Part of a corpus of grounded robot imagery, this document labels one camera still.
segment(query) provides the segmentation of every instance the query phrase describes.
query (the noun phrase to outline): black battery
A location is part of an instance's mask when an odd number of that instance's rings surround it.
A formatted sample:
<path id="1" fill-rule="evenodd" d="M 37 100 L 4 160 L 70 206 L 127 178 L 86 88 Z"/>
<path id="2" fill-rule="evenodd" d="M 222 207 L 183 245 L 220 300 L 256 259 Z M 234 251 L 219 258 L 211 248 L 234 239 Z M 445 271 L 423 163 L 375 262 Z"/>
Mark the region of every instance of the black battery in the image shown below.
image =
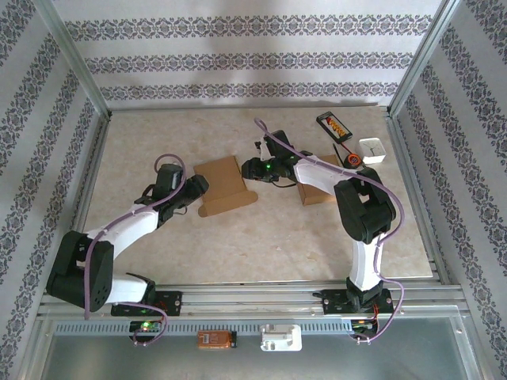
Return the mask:
<path id="1" fill-rule="evenodd" d="M 343 143 L 352 137 L 352 132 L 332 112 L 326 112 L 318 116 L 317 123 L 337 144 Z"/>

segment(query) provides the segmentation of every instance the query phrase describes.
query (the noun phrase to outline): small white container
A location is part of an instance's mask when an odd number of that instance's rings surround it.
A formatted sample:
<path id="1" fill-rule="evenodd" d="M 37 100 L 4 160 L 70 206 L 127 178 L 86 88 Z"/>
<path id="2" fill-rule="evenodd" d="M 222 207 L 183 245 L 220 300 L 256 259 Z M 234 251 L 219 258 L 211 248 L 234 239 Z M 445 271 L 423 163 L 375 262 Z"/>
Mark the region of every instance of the small white container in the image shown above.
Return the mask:
<path id="1" fill-rule="evenodd" d="M 357 143 L 357 151 L 366 165 L 378 164 L 386 157 L 386 150 L 380 139 L 376 137 L 359 140 Z"/>

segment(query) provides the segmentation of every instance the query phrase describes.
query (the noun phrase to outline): decorative border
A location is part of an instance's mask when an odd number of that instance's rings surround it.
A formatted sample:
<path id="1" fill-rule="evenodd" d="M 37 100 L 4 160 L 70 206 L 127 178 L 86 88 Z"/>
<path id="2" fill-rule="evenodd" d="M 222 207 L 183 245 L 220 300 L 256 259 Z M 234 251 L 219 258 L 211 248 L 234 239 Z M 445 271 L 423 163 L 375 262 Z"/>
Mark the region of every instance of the decorative border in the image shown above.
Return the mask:
<path id="1" fill-rule="evenodd" d="M 468 279 L 470 288 L 473 290 L 474 300 L 477 302 L 478 309 L 481 312 L 482 323 L 486 326 L 486 334 L 490 336 L 490 345 L 496 352 L 495 359 L 500 362 L 499 368 L 502 376 L 507 377 L 507 351 L 505 350 L 505 347 L 507 347 L 507 337 L 505 336 L 505 327 L 500 326 L 501 317 L 495 310 L 497 305 L 492 301 L 493 295 L 491 294 L 491 289 L 488 288 L 484 271 L 478 263 L 475 248 L 470 243 L 467 227 L 464 225 L 461 212 L 456 206 L 456 199 L 445 174 L 444 165 L 438 157 L 436 147 L 429 134 L 428 125 L 422 115 L 414 93 L 411 93 L 406 101 L 406 110 L 410 115 L 421 150 L 425 156 L 426 164 L 433 178 L 435 189 L 440 197 L 440 205 L 444 210 L 446 221 L 455 242 L 456 251 L 462 261 L 464 274 Z M 402 128 L 400 129 L 402 130 L 402 135 L 408 149 L 405 133 Z M 412 161 L 414 170 L 416 170 L 416 165 L 411 154 L 410 160 Z M 421 183 L 419 183 L 419 186 L 421 187 L 421 193 L 423 193 Z M 430 212 L 429 217 L 433 225 L 433 218 Z"/>
<path id="2" fill-rule="evenodd" d="M 2 119 L 0 126 L 2 140 L 2 144 L 0 144 L 0 176 L 3 174 L 3 168 L 9 162 L 12 150 L 16 147 L 20 132 L 25 129 L 28 115 L 32 113 L 35 101 L 39 97 L 59 54 L 60 49 L 57 43 L 48 33 L 30 65 L 30 69 L 23 78 L 19 91 L 10 102 L 10 108 L 7 109 L 6 115 Z"/>
<path id="3" fill-rule="evenodd" d="M 86 163 L 85 174 L 82 177 L 81 187 L 79 188 L 79 191 L 78 191 L 78 200 L 76 201 L 76 204 L 74 207 L 74 214 L 72 215 L 71 226 L 75 226 L 75 221 L 76 221 L 76 218 L 78 217 L 79 208 L 81 207 L 82 196 L 84 194 L 85 186 L 86 186 L 86 183 L 88 182 L 88 176 L 89 176 L 90 170 L 92 168 L 93 158 L 95 157 L 95 152 L 96 152 L 98 145 L 99 145 L 98 142 L 101 139 L 102 131 L 105 129 L 105 127 L 108 125 L 108 123 L 109 123 L 109 121 L 108 121 L 108 118 L 106 115 L 101 115 L 98 122 L 97 122 L 97 133 L 96 133 L 95 139 L 92 143 L 92 149 L 91 149 L 90 155 L 88 157 L 88 162 Z"/>
<path id="4" fill-rule="evenodd" d="M 449 25 L 442 36 L 440 46 L 452 64 L 470 104 L 482 122 L 482 128 L 491 140 L 491 146 L 494 146 L 494 152 L 501 159 L 500 163 L 507 173 L 507 118 L 502 114 L 497 100 L 492 96 L 486 81 L 452 25 Z"/>
<path id="5" fill-rule="evenodd" d="M 68 195 L 71 186 L 74 171 L 78 164 L 79 156 L 83 144 L 86 140 L 90 123 L 93 119 L 95 110 L 90 99 L 86 103 L 79 116 L 74 136 L 60 169 L 58 180 L 55 183 L 55 189 L 52 198 L 49 201 L 47 214 L 44 216 L 40 233 L 37 236 L 36 244 L 33 246 L 33 252 L 30 255 L 30 264 L 27 265 L 26 273 L 23 275 L 22 285 L 19 288 L 19 294 L 14 302 L 14 308 L 10 314 L 12 317 L 6 325 L 6 333 L 2 336 L 2 346 L 0 347 L 0 378 L 10 378 L 10 368 L 13 366 L 14 356 L 19 349 L 18 344 L 21 342 L 21 334 L 25 330 L 27 320 L 30 315 L 35 300 L 37 290 L 40 285 L 40 277 L 43 274 L 46 258 L 51 253 L 51 245 L 55 236 L 56 227 L 58 226 L 59 217 L 65 205 L 65 198 Z"/>
<path id="6" fill-rule="evenodd" d="M 0 67 L 9 57 L 17 39 L 21 36 L 35 14 L 30 0 L 12 0 L 0 16 Z"/>
<path id="7" fill-rule="evenodd" d="M 406 69 L 414 55 L 394 52 L 135 55 L 85 59 L 92 74 L 195 70 Z"/>
<path id="8" fill-rule="evenodd" d="M 395 94 L 398 83 L 308 82 L 209 85 L 131 85 L 101 87 L 107 101 L 201 99 L 227 97 L 366 97 Z"/>
<path id="9" fill-rule="evenodd" d="M 485 184 L 486 179 L 482 175 L 481 168 L 477 165 L 472 149 L 468 146 L 467 137 L 463 133 L 449 98 L 430 64 L 423 70 L 421 80 L 431 98 L 433 109 L 442 123 L 444 133 L 448 137 L 454 157 L 461 168 L 463 179 L 476 205 L 475 209 L 484 225 L 484 230 L 487 231 L 488 239 L 494 246 L 493 252 L 497 254 L 497 261 L 504 268 L 504 276 L 507 276 L 507 241 L 505 240 L 507 226 L 505 226 L 503 218 L 499 216 L 500 210 L 494 204 L 490 188 Z"/>
<path id="10" fill-rule="evenodd" d="M 67 21 L 74 41 L 224 36 L 422 36 L 432 16 L 412 14 L 177 17 Z"/>
<path id="11" fill-rule="evenodd" d="M 507 65 L 507 12 L 498 0 L 466 0 L 468 9 L 482 26 L 482 30 L 498 49 L 498 55 Z"/>
<path id="12" fill-rule="evenodd" d="M 53 110 L 49 114 L 42 135 L 40 135 L 36 144 L 29 167 L 25 170 L 26 174 L 21 180 L 19 193 L 15 195 L 13 204 L 10 207 L 11 212 L 6 216 L 5 225 L 2 227 L 2 235 L 0 235 L 0 285 L 3 284 L 3 277 L 9 270 L 9 262 L 16 251 L 20 233 L 25 228 L 28 213 L 32 209 L 33 201 L 48 167 L 51 153 L 55 149 L 56 140 L 78 87 L 79 80 L 74 71 L 70 70 L 65 77 L 55 105 L 53 105 Z"/>

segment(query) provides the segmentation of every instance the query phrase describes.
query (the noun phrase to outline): red wire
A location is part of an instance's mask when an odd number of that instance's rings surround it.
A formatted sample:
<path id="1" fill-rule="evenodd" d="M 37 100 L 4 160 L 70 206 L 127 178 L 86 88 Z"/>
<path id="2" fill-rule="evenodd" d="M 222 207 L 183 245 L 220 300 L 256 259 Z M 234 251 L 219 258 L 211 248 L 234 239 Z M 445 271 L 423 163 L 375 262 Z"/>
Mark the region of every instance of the red wire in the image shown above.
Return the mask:
<path id="1" fill-rule="evenodd" d="M 348 147 L 346 147 L 343 142 L 340 142 L 340 145 L 343 146 L 350 154 L 353 154 L 353 152 Z"/>

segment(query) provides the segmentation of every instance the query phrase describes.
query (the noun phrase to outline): battery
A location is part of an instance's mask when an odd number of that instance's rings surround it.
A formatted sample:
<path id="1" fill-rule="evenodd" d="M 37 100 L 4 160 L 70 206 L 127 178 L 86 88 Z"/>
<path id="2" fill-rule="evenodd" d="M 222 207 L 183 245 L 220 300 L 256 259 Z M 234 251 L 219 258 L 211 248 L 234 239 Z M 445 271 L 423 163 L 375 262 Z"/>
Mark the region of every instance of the battery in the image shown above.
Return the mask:
<path id="1" fill-rule="evenodd" d="M 337 144 L 341 144 L 352 137 L 352 132 L 332 112 L 317 116 L 317 123 Z"/>
<path id="2" fill-rule="evenodd" d="M 228 330 L 200 330 L 197 347 L 206 349 L 236 348 L 237 333 Z"/>

